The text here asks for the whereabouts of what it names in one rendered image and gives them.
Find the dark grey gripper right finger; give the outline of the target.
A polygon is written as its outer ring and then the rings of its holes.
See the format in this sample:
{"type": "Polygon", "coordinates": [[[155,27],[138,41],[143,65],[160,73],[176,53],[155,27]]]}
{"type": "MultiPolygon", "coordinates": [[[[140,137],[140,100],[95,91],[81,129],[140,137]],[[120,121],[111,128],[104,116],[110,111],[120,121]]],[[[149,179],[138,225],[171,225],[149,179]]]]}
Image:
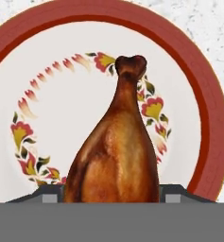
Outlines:
{"type": "Polygon", "coordinates": [[[188,192],[180,184],[161,184],[160,203],[213,203],[212,200],[188,192]]]}

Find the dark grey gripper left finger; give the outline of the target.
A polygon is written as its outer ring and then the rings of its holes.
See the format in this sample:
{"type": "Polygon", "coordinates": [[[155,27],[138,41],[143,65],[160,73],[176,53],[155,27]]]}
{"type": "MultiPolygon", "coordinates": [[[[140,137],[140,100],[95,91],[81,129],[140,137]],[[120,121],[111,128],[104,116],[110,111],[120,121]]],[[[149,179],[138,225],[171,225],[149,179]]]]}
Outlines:
{"type": "Polygon", "coordinates": [[[61,203],[63,197],[63,184],[41,185],[32,194],[10,200],[9,203],[38,202],[38,203],[61,203]]]}

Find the brown roasted chicken drumstick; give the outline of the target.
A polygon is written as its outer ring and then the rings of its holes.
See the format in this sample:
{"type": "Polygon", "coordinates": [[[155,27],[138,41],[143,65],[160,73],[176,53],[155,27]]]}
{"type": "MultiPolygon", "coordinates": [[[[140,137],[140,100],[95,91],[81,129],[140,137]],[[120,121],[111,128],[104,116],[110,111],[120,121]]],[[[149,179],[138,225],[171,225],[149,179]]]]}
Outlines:
{"type": "Polygon", "coordinates": [[[156,155],[137,104],[146,59],[120,56],[115,69],[112,103],[72,162],[63,192],[66,203],[160,200],[156,155]]]}

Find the red-rimmed white floral plate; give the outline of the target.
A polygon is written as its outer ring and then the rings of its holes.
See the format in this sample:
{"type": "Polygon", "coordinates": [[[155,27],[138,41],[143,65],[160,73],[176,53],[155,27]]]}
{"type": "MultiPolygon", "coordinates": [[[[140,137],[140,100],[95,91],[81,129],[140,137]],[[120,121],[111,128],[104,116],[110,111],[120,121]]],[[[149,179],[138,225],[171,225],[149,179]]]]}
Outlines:
{"type": "Polygon", "coordinates": [[[124,0],[52,0],[0,26],[0,202],[65,183],[120,90],[115,60],[146,58],[127,92],[156,154],[159,180],[205,199],[224,181],[224,95],[177,27],[124,0]]]}

